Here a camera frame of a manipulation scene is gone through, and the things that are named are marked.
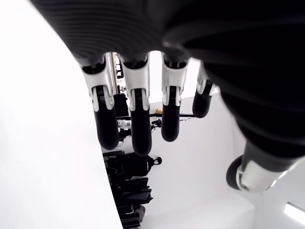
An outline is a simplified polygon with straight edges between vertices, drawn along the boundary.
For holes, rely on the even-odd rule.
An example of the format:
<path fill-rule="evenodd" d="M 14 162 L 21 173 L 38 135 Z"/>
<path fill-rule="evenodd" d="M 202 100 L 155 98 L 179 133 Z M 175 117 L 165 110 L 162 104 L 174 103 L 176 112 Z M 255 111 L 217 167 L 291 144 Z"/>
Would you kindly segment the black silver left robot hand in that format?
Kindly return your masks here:
<path fill-rule="evenodd" d="M 102 147 L 118 144 L 106 53 L 119 54 L 132 144 L 152 147 L 149 54 L 162 54 L 162 135 L 179 133 L 188 62 L 200 61 L 193 115 L 215 86 L 246 138 L 229 167 L 231 188 L 262 192 L 305 158 L 305 3 L 302 0 L 34 0 L 81 67 Z"/>

